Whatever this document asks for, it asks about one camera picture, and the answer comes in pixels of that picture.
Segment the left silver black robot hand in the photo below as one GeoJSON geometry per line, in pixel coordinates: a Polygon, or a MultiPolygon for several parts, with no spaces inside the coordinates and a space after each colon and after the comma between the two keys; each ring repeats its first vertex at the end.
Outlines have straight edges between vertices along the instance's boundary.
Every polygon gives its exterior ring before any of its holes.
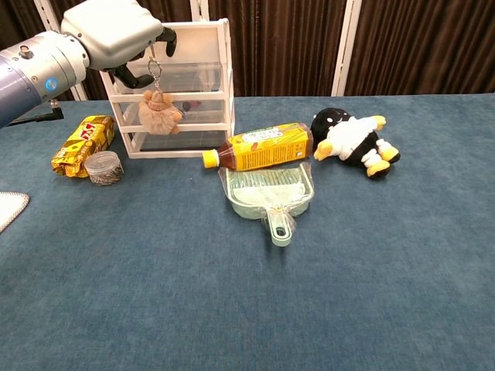
{"type": "Polygon", "coordinates": [[[92,70],[108,72],[130,89],[147,87],[154,78],[134,76],[127,63],[142,58],[155,42],[166,43],[168,57],[177,45],[176,32],[137,1],[81,2],[64,12],[61,31],[82,44],[92,70]]]}

